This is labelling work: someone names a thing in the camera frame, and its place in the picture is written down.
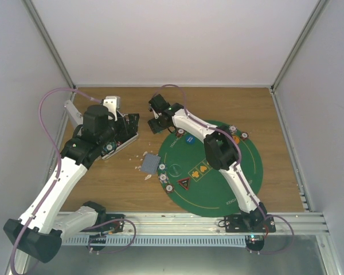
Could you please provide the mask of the red 100 chip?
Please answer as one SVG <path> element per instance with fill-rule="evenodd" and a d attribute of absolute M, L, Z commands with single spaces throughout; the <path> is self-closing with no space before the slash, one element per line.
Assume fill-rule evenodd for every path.
<path fill-rule="evenodd" d="M 178 128 L 177 131 L 176 131 L 176 133 L 175 133 L 175 135 L 176 135 L 176 137 L 179 138 L 179 137 L 183 136 L 184 133 L 185 133 L 185 131 L 184 131 L 183 129 Z"/>
<path fill-rule="evenodd" d="M 170 193 L 174 192 L 174 186 L 172 184 L 167 184 L 165 186 L 165 191 L 166 191 L 167 194 L 170 194 Z"/>
<path fill-rule="evenodd" d="M 241 131 L 240 139 L 247 140 L 249 138 L 249 134 L 247 132 Z"/>

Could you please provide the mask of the blue small blind button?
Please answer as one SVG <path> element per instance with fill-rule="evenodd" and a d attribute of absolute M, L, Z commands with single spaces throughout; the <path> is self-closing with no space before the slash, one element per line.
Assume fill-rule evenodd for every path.
<path fill-rule="evenodd" d="M 185 136 L 185 142 L 188 145 L 192 145 L 192 144 L 194 144 L 196 142 L 196 139 L 195 139 L 195 137 L 193 135 L 186 135 Z"/>

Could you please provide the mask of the blue 50 chips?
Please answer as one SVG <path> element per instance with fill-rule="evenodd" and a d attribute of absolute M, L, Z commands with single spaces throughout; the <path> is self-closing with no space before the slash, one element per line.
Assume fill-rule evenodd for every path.
<path fill-rule="evenodd" d="M 167 170 L 167 166 L 164 163 L 160 163 L 158 165 L 158 170 L 159 171 L 166 171 Z"/>

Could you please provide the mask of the clear round dealer button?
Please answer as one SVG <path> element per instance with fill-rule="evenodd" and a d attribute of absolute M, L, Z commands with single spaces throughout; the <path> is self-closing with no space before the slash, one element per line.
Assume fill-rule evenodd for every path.
<path fill-rule="evenodd" d="M 172 164 L 172 165 L 169 166 L 168 172 L 169 172 L 170 176 L 176 178 L 176 177 L 181 176 L 182 168 L 178 164 Z"/>

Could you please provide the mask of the blue orange chip stack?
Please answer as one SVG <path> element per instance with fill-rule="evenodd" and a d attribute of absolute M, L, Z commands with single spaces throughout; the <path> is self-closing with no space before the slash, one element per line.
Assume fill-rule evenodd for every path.
<path fill-rule="evenodd" d="M 158 175 L 158 179 L 160 181 L 161 184 L 168 184 L 169 183 L 169 178 L 166 174 L 161 173 Z"/>
<path fill-rule="evenodd" d="M 237 127 L 234 126 L 234 125 L 230 125 L 230 126 L 229 126 L 229 132 L 230 132 L 231 134 L 235 134 L 235 133 L 237 132 Z"/>

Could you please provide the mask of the black red triangular all-in button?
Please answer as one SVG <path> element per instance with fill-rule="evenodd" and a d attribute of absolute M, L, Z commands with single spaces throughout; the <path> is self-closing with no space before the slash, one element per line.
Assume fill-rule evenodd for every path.
<path fill-rule="evenodd" d="M 183 178 L 183 179 L 179 179 L 177 180 L 177 183 L 185 190 L 189 190 L 190 188 L 190 181 L 191 178 L 187 177 L 187 178 Z"/>

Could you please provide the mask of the orange big blind button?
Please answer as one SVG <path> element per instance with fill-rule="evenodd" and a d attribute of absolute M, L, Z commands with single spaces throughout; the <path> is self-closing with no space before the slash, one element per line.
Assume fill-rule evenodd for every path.
<path fill-rule="evenodd" d="M 239 142 L 240 142 L 240 138 L 236 135 L 233 135 L 233 140 L 236 144 L 239 144 Z"/>

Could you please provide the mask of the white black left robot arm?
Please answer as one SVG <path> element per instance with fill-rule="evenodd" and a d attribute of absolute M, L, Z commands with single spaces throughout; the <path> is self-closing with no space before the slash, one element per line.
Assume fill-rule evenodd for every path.
<path fill-rule="evenodd" d="M 138 137 L 139 114 L 122 114 L 109 102 L 92 105 L 83 115 L 73 112 L 72 137 L 58 152 L 53 174 L 29 208 L 9 219 L 3 230 L 14 246 L 39 262 L 51 261 L 64 241 L 81 232 L 92 238 L 123 230 L 123 214 L 110 216 L 102 205 L 88 201 L 57 220 L 67 197 L 98 159 L 106 160 Z"/>

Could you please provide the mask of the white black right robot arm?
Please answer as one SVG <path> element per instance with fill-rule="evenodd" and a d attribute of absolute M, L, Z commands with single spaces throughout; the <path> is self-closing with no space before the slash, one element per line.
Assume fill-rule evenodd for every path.
<path fill-rule="evenodd" d="M 169 104 L 162 95 L 154 95 L 149 109 L 154 118 L 148 121 L 153 133 L 174 127 L 192 134 L 203 142 L 205 157 L 219 171 L 236 196 L 243 227 L 255 232 L 262 227 L 267 211 L 251 189 L 241 168 L 242 153 L 226 126 L 210 124 L 190 113 L 183 105 Z"/>

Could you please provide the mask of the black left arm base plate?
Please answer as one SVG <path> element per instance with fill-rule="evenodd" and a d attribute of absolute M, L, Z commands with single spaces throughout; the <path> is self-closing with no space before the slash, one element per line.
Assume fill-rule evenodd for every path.
<path fill-rule="evenodd" d="M 124 214 L 106 213 L 97 217 L 94 225 L 81 230 L 81 232 L 98 232 L 101 234 L 108 234 L 109 232 L 118 233 L 123 231 Z"/>

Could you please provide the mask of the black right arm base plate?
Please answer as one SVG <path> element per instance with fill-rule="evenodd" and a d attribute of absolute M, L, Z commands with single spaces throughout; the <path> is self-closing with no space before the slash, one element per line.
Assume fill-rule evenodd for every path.
<path fill-rule="evenodd" d="M 275 233 L 276 226 L 273 218 L 265 221 L 254 222 L 241 214 L 225 216 L 220 225 L 227 233 Z"/>

